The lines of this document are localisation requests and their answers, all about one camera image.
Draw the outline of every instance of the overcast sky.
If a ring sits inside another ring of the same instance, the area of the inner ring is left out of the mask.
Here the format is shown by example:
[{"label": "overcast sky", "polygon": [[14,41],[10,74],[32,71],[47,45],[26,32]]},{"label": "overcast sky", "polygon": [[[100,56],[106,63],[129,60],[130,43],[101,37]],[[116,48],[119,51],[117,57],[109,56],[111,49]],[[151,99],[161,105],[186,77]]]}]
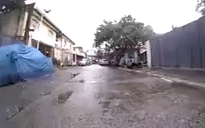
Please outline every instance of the overcast sky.
[{"label": "overcast sky", "polygon": [[166,33],[198,19],[197,0],[28,0],[40,9],[52,10],[48,17],[78,46],[85,50],[94,43],[96,28],[103,20],[119,20],[132,15],[151,25],[156,33]]}]

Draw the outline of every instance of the parked car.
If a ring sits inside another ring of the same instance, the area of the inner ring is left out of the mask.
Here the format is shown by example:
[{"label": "parked car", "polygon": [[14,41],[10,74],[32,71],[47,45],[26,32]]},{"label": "parked car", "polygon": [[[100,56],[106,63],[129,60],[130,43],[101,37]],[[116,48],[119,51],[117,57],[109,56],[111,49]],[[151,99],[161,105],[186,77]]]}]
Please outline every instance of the parked car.
[{"label": "parked car", "polygon": [[109,65],[109,61],[107,59],[101,59],[99,61],[99,64],[102,65],[102,66]]},{"label": "parked car", "polygon": [[79,61],[79,66],[86,66],[86,65],[88,65],[87,63],[88,63],[88,59],[84,58],[81,61]]}]

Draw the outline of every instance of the house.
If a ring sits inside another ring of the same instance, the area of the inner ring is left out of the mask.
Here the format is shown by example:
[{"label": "house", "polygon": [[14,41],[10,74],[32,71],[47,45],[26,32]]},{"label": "house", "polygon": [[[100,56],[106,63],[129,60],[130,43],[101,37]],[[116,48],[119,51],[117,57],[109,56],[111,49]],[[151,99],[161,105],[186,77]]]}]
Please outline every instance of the house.
[{"label": "house", "polygon": [[40,9],[33,6],[25,12],[23,36],[29,46],[39,49],[54,59],[57,65],[75,65],[73,46],[75,43],[66,36]]},{"label": "house", "polygon": [[75,43],[65,34],[62,34],[61,37],[58,38],[55,44],[55,60],[60,66],[76,64],[74,45]]},{"label": "house", "polygon": [[85,52],[83,51],[83,47],[74,47],[74,51],[76,54],[76,62],[82,60],[85,56]]},{"label": "house", "polygon": [[44,55],[54,58],[56,40],[61,37],[61,30],[38,8],[30,16],[28,45],[37,48]]}]

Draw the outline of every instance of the building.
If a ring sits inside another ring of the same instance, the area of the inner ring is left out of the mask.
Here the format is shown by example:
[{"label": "building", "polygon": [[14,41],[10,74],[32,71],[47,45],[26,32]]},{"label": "building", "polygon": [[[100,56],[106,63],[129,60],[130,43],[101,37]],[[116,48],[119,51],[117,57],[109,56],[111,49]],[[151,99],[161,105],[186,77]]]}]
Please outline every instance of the building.
[{"label": "building", "polygon": [[83,51],[83,47],[74,47],[74,51],[75,51],[75,58],[76,58],[76,62],[82,60],[84,57],[86,57],[86,53]]},{"label": "building", "polygon": [[60,66],[76,64],[74,45],[75,43],[65,34],[62,34],[62,36],[58,38],[55,44],[55,60]]},{"label": "building", "polygon": [[37,48],[58,65],[76,65],[82,56],[75,43],[35,4],[14,9],[0,17],[0,45],[18,39]]},{"label": "building", "polygon": [[46,15],[35,6],[25,12],[24,40],[44,55],[52,57],[57,65],[75,65],[75,43],[66,36]]},{"label": "building", "polygon": [[54,58],[56,41],[61,38],[61,30],[38,8],[34,8],[30,18],[28,45],[37,48],[44,55]]}]

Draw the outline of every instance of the wet road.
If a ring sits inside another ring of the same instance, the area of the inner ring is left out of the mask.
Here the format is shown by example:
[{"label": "wet road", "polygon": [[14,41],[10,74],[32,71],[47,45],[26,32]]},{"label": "wet road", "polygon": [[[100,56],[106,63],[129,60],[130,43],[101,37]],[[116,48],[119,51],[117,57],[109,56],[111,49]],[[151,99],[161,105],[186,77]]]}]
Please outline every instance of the wet road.
[{"label": "wet road", "polygon": [[75,71],[0,127],[205,128],[204,90],[99,65]]}]

